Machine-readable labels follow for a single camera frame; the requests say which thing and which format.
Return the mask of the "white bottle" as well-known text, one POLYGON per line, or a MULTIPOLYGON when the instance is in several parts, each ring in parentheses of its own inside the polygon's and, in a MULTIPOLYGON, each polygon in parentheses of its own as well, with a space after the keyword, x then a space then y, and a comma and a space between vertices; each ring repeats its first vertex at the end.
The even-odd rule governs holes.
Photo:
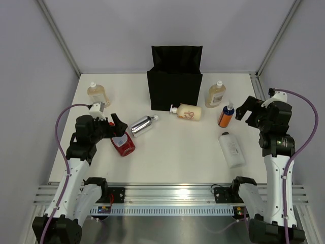
POLYGON ((222 133, 219 137, 219 144, 229 168, 241 167, 246 164, 237 137, 234 134, 222 133))

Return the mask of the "orange spray bottle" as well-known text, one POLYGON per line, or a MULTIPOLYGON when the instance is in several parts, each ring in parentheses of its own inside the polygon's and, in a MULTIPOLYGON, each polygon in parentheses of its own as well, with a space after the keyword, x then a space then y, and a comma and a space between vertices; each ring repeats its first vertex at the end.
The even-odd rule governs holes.
POLYGON ((222 128, 226 128, 229 125, 234 113, 234 105, 231 101, 229 101, 229 104, 223 107, 223 110, 218 119, 218 125, 222 128))

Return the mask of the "cream pump lotion bottle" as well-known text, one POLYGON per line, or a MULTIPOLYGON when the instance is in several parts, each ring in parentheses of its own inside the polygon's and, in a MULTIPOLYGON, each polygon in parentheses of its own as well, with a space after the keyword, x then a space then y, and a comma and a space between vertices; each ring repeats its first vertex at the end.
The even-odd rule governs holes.
POLYGON ((199 121, 202 116, 202 108, 194 105, 181 104, 179 107, 170 106, 170 112, 178 118, 199 121))

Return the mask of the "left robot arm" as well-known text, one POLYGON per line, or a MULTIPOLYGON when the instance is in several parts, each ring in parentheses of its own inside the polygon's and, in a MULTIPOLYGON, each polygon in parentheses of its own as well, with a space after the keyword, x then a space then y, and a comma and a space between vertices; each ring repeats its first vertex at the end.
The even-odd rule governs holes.
POLYGON ((41 217, 35 217, 32 229, 38 243, 80 243, 82 226, 96 202, 105 202, 109 190, 105 178, 84 177, 102 139, 124 135, 127 124, 111 115, 106 117, 83 115, 76 119, 75 133, 63 157, 66 169, 56 194, 41 217))

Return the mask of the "silver metal bottle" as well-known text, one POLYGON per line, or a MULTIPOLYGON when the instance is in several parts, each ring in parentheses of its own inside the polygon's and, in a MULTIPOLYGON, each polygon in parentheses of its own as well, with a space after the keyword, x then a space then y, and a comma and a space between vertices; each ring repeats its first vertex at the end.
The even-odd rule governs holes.
POLYGON ((159 119, 157 114, 146 115, 129 126, 133 137, 138 137, 151 129, 154 121, 159 119))

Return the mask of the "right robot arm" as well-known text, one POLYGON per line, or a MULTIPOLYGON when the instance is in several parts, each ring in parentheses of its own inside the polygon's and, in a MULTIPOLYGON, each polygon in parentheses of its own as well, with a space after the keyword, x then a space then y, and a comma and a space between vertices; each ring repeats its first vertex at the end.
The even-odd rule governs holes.
POLYGON ((259 129, 259 146, 267 172, 267 199, 258 192, 254 179, 236 177, 230 189, 234 201, 243 201, 250 220, 249 239, 252 243, 303 243, 305 232, 298 229, 292 199, 291 157, 295 141, 287 133, 292 115, 287 94, 278 91, 266 101, 249 96, 236 109, 237 120, 251 114, 246 123, 259 129))

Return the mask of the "red dish soap bottle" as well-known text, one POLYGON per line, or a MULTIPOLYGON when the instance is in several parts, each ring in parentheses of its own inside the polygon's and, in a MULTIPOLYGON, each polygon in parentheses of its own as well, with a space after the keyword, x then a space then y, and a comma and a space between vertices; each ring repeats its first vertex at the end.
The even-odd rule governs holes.
POLYGON ((132 139, 127 132, 125 132, 121 137, 111 138, 111 142, 122 157, 131 154, 136 149, 132 139))

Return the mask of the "amber soap bottle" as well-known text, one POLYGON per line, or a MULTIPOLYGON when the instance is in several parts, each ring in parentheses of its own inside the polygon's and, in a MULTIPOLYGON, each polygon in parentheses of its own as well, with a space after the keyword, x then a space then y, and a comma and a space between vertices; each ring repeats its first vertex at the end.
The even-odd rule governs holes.
POLYGON ((100 84, 91 82, 90 87, 87 89, 87 94, 93 102, 102 102, 104 103, 104 107, 110 105, 110 100, 106 95, 105 88, 100 84))
POLYGON ((211 86, 208 90, 208 95, 205 102, 206 107, 217 107, 221 103, 225 91, 226 87, 221 80, 217 81, 216 84, 211 86))

